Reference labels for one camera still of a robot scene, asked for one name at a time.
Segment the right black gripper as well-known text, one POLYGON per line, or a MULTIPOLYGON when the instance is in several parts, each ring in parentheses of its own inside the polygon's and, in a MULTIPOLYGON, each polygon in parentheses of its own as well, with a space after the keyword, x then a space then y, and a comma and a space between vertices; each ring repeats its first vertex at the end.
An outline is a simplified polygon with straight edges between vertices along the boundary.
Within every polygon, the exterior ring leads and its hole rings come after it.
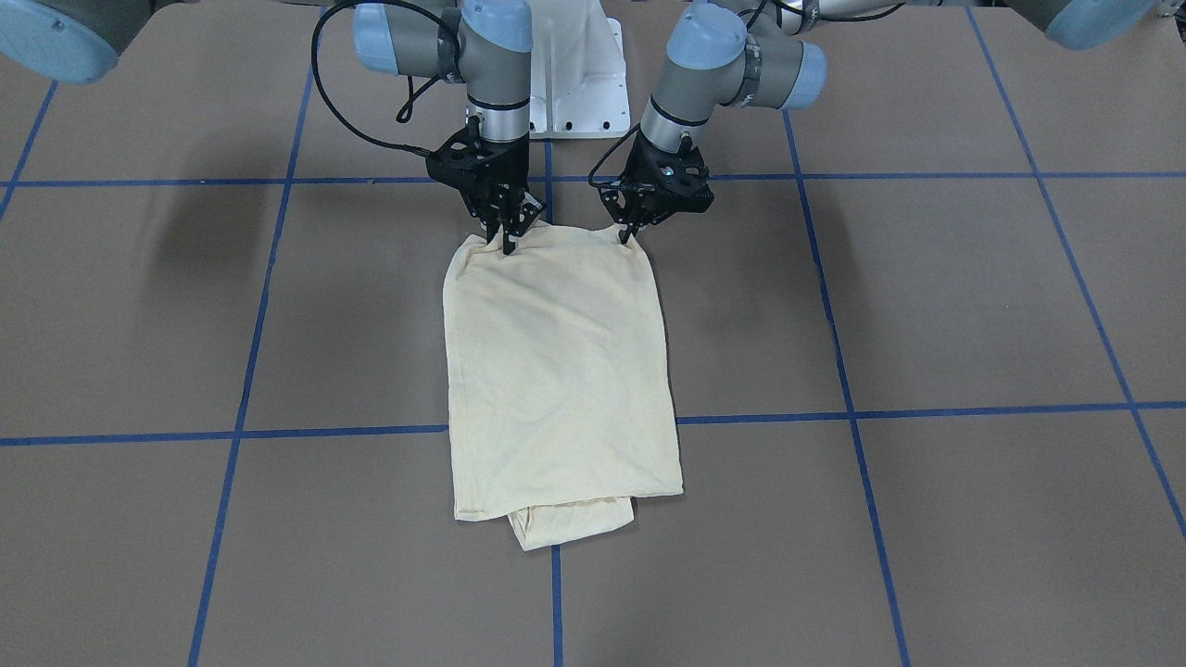
POLYGON ((429 153, 426 169, 434 182, 463 195, 468 212, 484 223, 487 244, 500 231, 500 253, 509 255, 547 204, 529 191, 529 136, 495 141, 480 131, 479 120, 468 120, 429 153))

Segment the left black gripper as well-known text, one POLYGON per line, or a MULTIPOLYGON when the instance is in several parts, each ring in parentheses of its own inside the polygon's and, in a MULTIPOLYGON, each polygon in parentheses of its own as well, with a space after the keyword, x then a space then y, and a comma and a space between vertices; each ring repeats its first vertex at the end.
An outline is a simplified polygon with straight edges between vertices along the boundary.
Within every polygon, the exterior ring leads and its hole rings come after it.
POLYGON ((629 131, 602 155, 608 155, 632 138, 625 169, 614 179, 598 182, 598 193, 607 212, 618 224, 620 244, 630 244, 640 229, 657 225, 676 214, 703 214, 714 202, 709 189, 709 170, 700 150, 682 139, 674 153, 655 146, 640 131, 629 131))

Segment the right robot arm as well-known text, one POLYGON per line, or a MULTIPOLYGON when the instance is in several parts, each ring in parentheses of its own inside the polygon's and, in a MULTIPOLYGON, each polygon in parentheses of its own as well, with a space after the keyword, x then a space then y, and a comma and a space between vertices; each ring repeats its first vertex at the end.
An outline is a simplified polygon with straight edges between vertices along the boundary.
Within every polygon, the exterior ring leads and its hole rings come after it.
MULTIPOLYGON (((4 55, 47 80, 102 80, 165 1, 5 1, 4 55)), ((525 1, 334 1, 310 36, 310 75, 323 104, 323 30, 351 14, 357 58, 369 70, 466 88, 461 131, 436 150, 385 141, 422 157, 433 182, 461 195, 487 244, 510 254, 543 212, 528 185, 533 13, 525 1)))

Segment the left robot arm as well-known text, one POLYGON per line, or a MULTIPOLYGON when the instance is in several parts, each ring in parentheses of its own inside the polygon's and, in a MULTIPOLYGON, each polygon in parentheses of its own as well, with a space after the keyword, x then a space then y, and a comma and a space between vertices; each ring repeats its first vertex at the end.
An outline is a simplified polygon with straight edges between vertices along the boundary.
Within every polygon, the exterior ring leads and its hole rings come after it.
POLYGON ((625 169, 587 177, 620 244, 677 214, 714 202, 700 140, 719 108, 808 108, 825 90, 825 51, 804 42, 822 24, 888 17, 899 1, 693 1, 682 11, 640 122, 627 132, 625 169))

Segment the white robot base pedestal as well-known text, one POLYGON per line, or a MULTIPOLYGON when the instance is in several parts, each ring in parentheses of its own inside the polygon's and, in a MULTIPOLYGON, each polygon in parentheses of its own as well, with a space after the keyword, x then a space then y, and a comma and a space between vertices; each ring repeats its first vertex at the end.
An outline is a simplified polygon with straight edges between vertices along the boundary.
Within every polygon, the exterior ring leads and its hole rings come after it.
POLYGON ((463 1, 467 117, 482 136, 620 138, 630 127, 620 24, 598 1, 463 1))

